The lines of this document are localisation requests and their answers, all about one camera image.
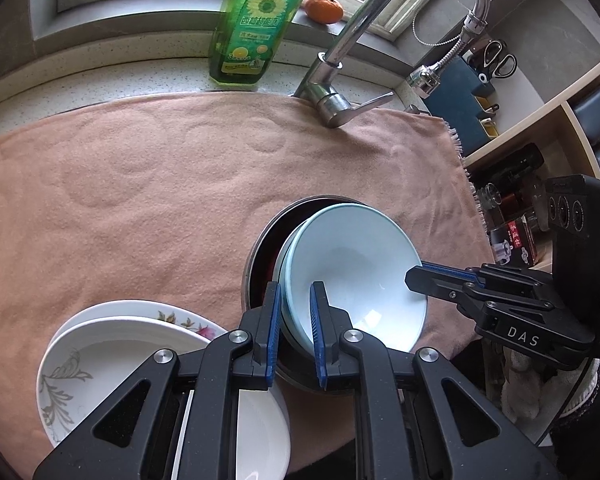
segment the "sunflower graphic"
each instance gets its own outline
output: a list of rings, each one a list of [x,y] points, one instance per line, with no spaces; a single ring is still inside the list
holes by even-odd
[[[286,0],[248,0],[247,9],[255,18],[276,18],[286,10]]]

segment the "speckled countertop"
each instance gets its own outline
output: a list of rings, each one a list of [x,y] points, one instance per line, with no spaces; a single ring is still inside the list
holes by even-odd
[[[145,34],[86,44],[37,60],[0,80],[0,134],[124,97],[217,90],[203,57],[209,39],[204,32]],[[292,94],[316,53],[314,47],[283,42],[256,91]],[[397,95],[387,107],[404,110],[415,103],[424,108],[399,76],[358,60],[346,60],[334,85],[352,102],[394,89]]]

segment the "pink cloth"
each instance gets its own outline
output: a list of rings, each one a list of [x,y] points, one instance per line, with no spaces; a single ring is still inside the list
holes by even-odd
[[[24,478],[51,450],[36,409],[55,330],[96,303],[180,306],[232,329],[258,234],[284,206],[340,194],[389,215],[424,260],[493,261],[442,120],[373,110],[329,130],[306,102],[250,92],[133,98],[0,137],[0,451]],[[419,345],[475,337],[429,301]],[[296,470],[353,438],[352,402],[287,386]]]

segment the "product box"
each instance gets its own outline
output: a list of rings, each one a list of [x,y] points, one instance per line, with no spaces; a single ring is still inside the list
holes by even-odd
[[[489,231],[489,240],[499,265],[533,267],[538,262],[534,237],[524,215]]]

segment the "faucet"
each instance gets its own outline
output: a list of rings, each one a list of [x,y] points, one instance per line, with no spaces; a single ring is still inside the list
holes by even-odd
[[[342,126],[361,113],[387,104],[394,98],[394,93],[389,92],[354,106],[331,85],[338,71],[342,69],[342,59],[390,1],[365,0],[330,49],[318,54],[318,59],[314,61],[294,93],[294,97],[309,100],[329,128]],[[440,73],[451,60],[460,54],[473,38],[483,33],[487,25],[489,4],[490,0],[475,0],[474,9],[464,19],[460,38],[446,56],[430,66],[423,65],[411,73],[407,81],[419,97],[426,99],[440,84]]]

